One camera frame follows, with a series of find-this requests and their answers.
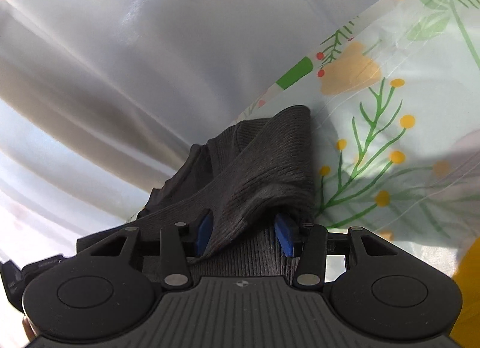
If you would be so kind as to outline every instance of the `dark gray fabric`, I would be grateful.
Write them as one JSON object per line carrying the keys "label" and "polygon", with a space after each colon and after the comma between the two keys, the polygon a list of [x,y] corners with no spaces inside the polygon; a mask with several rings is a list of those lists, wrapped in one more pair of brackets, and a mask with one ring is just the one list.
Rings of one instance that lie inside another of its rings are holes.
{"label": "dark gray fabric", "polygon": [[[272,214],[281,208],[300,223],[310,219],[313,202],[310,111],[294,106],[193,145],[186,163],[152,191],[136,221],[79,239],[77,251],[128,226],[140,228],[142,241],[155,240],[162,226],[190,222],[209,208],[214,228],[204,256],[191,260],[194,277],[290,277],[295,261],[281,254]],[[155,258],[145,258],[143,272],[155,280]]]}

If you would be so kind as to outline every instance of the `yellow fabric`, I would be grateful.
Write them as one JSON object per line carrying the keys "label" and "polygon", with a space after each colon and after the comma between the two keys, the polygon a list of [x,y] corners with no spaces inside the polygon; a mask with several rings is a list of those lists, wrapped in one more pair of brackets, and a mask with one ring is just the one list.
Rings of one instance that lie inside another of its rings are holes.
{"label": "yellow fabric", "polygon": [[480,346],[480,238],[460,262],[453,280],[462,291],[462,312],[450,333],[464,348]]}

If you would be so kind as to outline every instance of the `white curtain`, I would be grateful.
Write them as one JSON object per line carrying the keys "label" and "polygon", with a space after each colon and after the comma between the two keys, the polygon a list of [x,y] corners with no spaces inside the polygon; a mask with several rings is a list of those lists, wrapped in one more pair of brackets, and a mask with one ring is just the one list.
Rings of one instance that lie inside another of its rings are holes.
{"label": "white curtain", "polygon": [[[378,0],[0,0],[0,259],[121,224]],[[24,344],[0,293],[0,346]]]}

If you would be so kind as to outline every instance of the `ribbed knit fabric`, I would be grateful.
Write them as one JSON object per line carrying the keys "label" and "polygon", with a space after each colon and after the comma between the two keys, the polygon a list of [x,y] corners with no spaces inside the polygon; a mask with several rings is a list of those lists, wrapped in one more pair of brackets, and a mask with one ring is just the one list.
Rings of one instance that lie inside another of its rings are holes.
{"label": "ribbed knit fabric", "polygon": [[[152,241],[163,226],[191,222],[209,208],[212,236],[204,255],[189,260],[195,279],[290,279],[295,261],[282,256],[272,213],[281,208],[301,223],[310,219],[313,201],[310,111],[293,106],[271,119],[240,122],[206,145],[193,145],[182,168],[161,190],[152,191],[136,221],[79,239],[77,251],[128,226],[140,228],[142,241]],[[145,257],[143,272],[155,280],[155,258]]]}

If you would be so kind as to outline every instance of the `light green leaf print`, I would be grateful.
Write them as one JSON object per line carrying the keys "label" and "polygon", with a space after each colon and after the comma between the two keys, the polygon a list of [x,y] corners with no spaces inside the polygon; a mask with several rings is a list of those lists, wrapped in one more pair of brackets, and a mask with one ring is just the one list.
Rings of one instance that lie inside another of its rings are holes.
{"label": "light green leaf print", "polygon": [[449,20],[450,17],[442,12],[422,18],[406,34],[406,38],[410,41],[426,41],[434,38],[443,33]]}
{"label": "light green leaf print", "polygon": [[443,0],[420,0],[426,7],[430,9],[447,10],[448,7]]}

